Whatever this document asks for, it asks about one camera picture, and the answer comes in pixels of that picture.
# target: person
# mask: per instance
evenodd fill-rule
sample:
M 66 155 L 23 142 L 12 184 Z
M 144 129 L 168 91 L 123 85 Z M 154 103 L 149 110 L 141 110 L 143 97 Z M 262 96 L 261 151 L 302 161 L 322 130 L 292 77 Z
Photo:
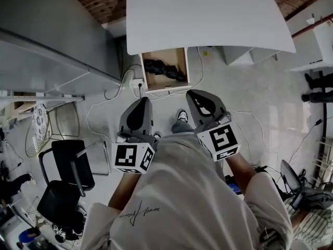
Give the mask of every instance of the person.
M 35 219 L 35 227 L 34 228 L 29 228 L 25 231 L 22 231 L 19 235 L 19 242 L 16 243 L 17 247 L 20 249 L 23 249 L 23 243 L 30 243 L 32 242 L 36 237 L 38 237 L 41 232 L 40 228 L 46 224 L 45 221 L 42 223 L 38 223 L 38 221 L 41 218 L 39 216 L 36 216 Z
M 5 214 L 8 212 L 7 204 L 11 202 L 11 197 L 21 190 L 22 184 L 29 181 L 34 185 L 37 184 L 31 172 L 23 174 L 13 181 L 0 181 L 0 200 Z
M 294 238 L 301 240 L 309 249 L 333 248 L 333 213 L 327 209 L 297 209 L 291 203 L 294 196 L 285 200 Z
M 216 171 L 185 110 L 159 139 L 146 174 L 125 173 L 108 206 L 94 203 L 81 250 L 289 249 L 288 212 L 268 173 L 226 159 L 242 201 Z
M 305 74 L 305 80 L 308 82 L 310 89 L 333 87 L 333 74 L 328 74 L 319 79 L 312 79 L 309 74 Z M 332 103 L 333 91 L 322 93 L 310 93 L 302 95 L 303 102 L 311 103 Z
M 64 243 L 65 240 L 76 241 L 83 233 L 84 224 L 87 218 L 86 211 L 81 206 L 78 206 L 74 214 L 69 217 L 72 219 L 73 223 L 71 228 L 64 228 L 54 223 L 52 224 L 52 229 L 56 234 L 55 239 L 59 243 Z

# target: drawer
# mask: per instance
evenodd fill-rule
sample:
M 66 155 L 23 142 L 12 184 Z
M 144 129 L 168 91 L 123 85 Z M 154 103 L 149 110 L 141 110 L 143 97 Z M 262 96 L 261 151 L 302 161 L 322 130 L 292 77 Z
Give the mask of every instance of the drawer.
M 145 78 L 146 93 L 182 90 L 191 88 L 188 73 L 187 48 L 165 49 L 139 54 Z M 145 71 L 144 60 L 161 60 L 167 66 L 175 65 L 186 78 L 186 81 L 170 79 L 165 75 L 155 75 Z

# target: striped shirt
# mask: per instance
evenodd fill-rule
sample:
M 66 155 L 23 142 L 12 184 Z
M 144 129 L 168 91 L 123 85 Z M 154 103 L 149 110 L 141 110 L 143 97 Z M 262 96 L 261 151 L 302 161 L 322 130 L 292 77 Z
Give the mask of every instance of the striped shirt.
M 290 205 L 294 197 L 285 200 L 290 218 L 297 215 Z M 330 245 L 333 241 L 333 213 L 330 209 L 312 209 L 293 232 L 294 239 L 302 240 L 310 249 Z

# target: chair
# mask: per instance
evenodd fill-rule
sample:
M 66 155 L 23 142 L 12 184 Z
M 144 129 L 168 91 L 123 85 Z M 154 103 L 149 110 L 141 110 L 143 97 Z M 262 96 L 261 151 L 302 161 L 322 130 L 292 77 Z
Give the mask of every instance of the chair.
M 80 192 L 74 184 L 63 181 L 51 181 L 37 206 L 37 211 L 49 221 L 72 228 L 71 216 L 80 199 Z
M 80 196 L 85 197 L 85 191 L 91 190 L 95 186 L 93 174 L 108 176 L 110 174 L 110 165 L 108 151 L 105 142 L 103 143 L 108 173 L 92 173 L 90 170 L 87 149 L 82 140 L 63 140 L 53 141 L 51 148 L 39 154 L 40 165 L 47 188 L 38 204 L 37 211 L 54 224 L 72 228 L 71 216 L 75 213 L 76 206 Z M 43 157 L 45 154 L 53 152 L 54 159 L 60 174 L 61 181 L 49 182 Z
M 281 162 L 280 171 L 284 183 L 289 186 L 291 192 L 295 195 L 291 203 L 293 209 L 296 210 L 301 206 L 313 209 L 325 209 L 333 204 L 332 192 L 304 186 L 285 160 Z
M 61 180 L 77 185 L 81 196 L 85 197 L 84 191 L 91 190 L 95 186 L 95 181 L 85 153 L 84 142 L 82 140 L 53 141 L 52 148 L 39 154 L 42 173 L 47 185 L 49 185 L 49 180 L 43 164 L 43 157 L 51 151 Z

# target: white cabinet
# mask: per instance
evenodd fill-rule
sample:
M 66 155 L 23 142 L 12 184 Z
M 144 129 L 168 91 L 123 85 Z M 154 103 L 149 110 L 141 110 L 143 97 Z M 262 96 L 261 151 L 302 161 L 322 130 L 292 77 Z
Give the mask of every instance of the white cabinet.
M 296 53 L 279 53 L 278 61 L 288 71 L 333 67 L 333 24 L 324 22 L 293 39 Z

